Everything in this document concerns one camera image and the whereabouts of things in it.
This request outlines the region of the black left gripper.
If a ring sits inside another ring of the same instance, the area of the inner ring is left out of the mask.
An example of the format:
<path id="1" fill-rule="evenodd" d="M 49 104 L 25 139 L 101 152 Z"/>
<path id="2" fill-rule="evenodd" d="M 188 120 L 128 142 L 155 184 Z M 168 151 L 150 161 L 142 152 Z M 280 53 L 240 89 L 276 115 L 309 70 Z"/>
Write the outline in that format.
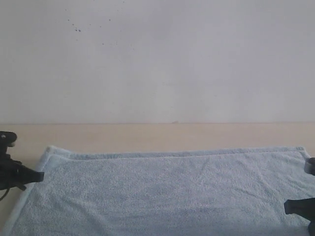
<path id="1" fill-rule="evenodd" d="M 25 184 L 44 181 L 44 172 L 38 172 L 27 168 L 20 161 L 11 159 L 7 153 L 0 153 L 0 189 L 14 187 L 22 191 L 26 190 Z"/>

